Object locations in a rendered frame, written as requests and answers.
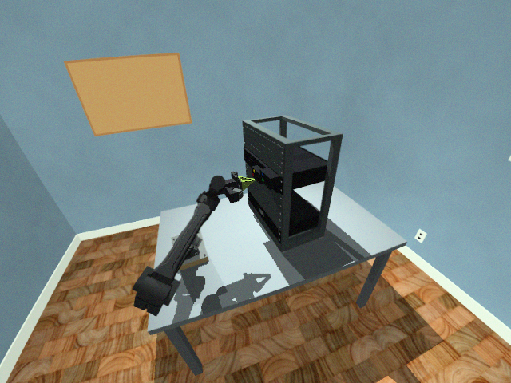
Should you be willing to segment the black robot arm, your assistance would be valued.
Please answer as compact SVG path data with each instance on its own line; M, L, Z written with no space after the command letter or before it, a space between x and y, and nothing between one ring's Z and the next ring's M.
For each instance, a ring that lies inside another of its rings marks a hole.
M198 237L197 233L209 219L212 210L216 210L220 202L220 199L217 198L218 195L225 194L230 203L238 202L244 196L242 190L236 188L234 178L225 180L223 176L213 176L209 187L209 191L203 191L199 195L196 200L199 203L193 217L180 233L165 259L155 269L147 266L134 284L133 290L137 292L134 301L135 307L141 310L147 309L148 313L157 316L160 306L163 304L169 306L180 285L180 281L175 279L178 270L184 260L200 253L197 248L202 239Z

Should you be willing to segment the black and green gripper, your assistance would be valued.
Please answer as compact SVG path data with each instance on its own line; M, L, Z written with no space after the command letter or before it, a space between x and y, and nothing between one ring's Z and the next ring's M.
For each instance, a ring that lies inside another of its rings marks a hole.
M244 191L250 184L255 182L255 179L238 176L238 172L231 172L232 178L236 181L236 188Z

